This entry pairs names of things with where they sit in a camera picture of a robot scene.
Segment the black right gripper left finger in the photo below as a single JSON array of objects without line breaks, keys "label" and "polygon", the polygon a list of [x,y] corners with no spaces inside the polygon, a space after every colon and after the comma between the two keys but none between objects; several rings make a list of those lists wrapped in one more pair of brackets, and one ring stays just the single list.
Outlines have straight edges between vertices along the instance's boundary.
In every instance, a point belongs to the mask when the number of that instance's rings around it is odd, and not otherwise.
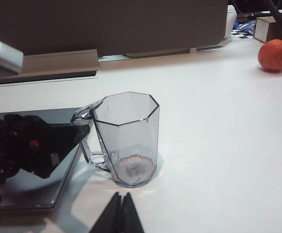
[{"label": "black right gripper left finger", "polygon": [[115,233],[118,228],[117,214],[120,209],[120,204],[121,196],[119,192],[115,192],[89,232]]}]

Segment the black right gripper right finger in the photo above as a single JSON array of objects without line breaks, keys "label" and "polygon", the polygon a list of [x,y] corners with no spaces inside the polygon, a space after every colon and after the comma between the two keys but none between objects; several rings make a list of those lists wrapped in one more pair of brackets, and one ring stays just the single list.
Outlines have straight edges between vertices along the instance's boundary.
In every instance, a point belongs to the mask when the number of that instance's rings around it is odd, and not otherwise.
[{"label": "black right gripper right finger", "polygon": [[139,219],[132,196],[127,193],[123,198],[123,233],[143,233],[143,227]]}]

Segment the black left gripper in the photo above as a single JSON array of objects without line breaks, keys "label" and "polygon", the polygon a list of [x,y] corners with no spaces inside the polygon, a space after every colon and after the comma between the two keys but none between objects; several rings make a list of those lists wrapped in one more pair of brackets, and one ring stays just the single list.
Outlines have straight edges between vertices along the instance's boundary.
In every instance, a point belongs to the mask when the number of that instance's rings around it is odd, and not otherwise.
[{"label": "black left gripper", "polygon": [[88,125],[54,124],[38,116],[7,114],[6,148],[10,172],[20,169],[46,179],[89,134]]}]

